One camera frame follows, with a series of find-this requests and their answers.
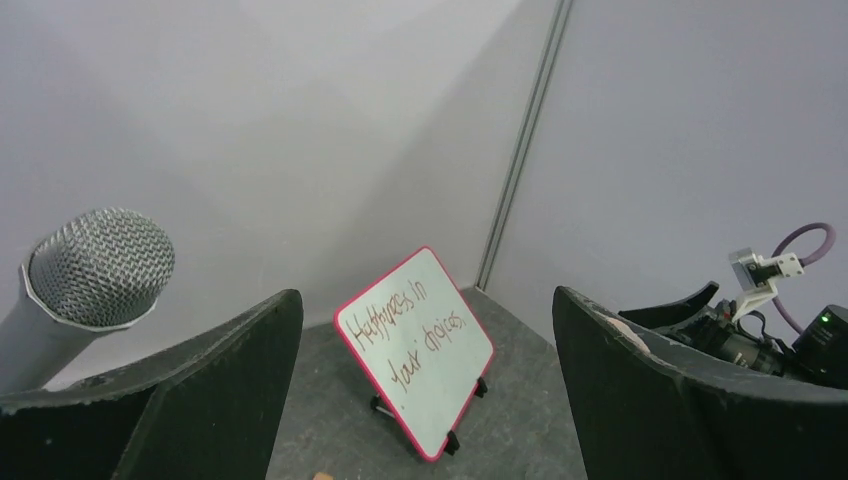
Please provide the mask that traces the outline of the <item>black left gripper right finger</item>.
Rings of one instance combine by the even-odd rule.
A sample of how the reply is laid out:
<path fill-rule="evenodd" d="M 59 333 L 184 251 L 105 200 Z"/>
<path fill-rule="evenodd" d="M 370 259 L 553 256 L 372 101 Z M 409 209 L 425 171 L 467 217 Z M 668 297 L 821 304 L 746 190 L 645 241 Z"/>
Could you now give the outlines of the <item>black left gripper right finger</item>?
<path fill-rule="evenodd" d="M 846 390 L 714 358 L 569 287 L 552 319 L 590 478 L 846 477 Z"/>

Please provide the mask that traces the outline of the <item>pink framed whiteboard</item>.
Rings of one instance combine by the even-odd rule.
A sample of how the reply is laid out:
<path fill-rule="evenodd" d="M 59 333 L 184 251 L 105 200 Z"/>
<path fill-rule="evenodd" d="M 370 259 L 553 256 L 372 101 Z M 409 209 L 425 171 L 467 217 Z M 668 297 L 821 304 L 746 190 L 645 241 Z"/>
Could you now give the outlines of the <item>pink framed whiteboard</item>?
<path fill-rule="evenodd" d="M 494 344 L 435 252 L 420 247 L 340 306 L 333 324 L 418 454 L 445 455 Z"/>

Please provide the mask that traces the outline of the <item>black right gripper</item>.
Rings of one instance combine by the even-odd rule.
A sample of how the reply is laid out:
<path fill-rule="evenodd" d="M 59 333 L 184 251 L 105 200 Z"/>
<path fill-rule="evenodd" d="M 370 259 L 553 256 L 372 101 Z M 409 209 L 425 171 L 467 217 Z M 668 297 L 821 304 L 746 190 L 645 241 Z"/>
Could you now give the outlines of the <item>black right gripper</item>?
<path fill-rule="evenodd" d="M 755 337 L 732 320 L 729 301 L 716 307 L 709 302 L 719 291 L 710 281 L 694 294 L 671 303 L 631 310 L 618 315 L 646 329 L 662 328 L 662 334 L 714 358 L 763 374 L 783 377 L 785 356 L 770 340 Z"/>

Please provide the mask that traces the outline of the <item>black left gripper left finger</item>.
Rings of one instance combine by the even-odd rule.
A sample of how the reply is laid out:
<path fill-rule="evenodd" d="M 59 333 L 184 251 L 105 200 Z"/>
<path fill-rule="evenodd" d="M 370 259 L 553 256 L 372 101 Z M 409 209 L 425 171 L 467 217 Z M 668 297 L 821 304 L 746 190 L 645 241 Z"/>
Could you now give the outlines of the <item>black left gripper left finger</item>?
<path fill-rule="evenodd" d="M 303 329 L 283 290 L 207 332 L 63 390 L 1 399 L 5 479 L 262 479 Z"/>

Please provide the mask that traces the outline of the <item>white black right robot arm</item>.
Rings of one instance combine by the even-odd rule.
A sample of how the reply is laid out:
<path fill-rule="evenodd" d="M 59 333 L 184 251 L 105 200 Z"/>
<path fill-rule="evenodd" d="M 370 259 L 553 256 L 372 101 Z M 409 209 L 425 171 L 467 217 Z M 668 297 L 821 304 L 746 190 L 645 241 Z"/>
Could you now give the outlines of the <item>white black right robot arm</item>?
<path fill-rule="evenodd" d="M 736 303 L 709 301 L 719 285 L 708 283 L 677 302 L 623 310 L 619 316 L 717 359 L 760 373 L 815 385 L 847 388 L 847 310 L 826 306 L 792 345 L 765 330 L 766 317 L 754 310 L 760 333 L 751 334 L 732 319 Z"/>

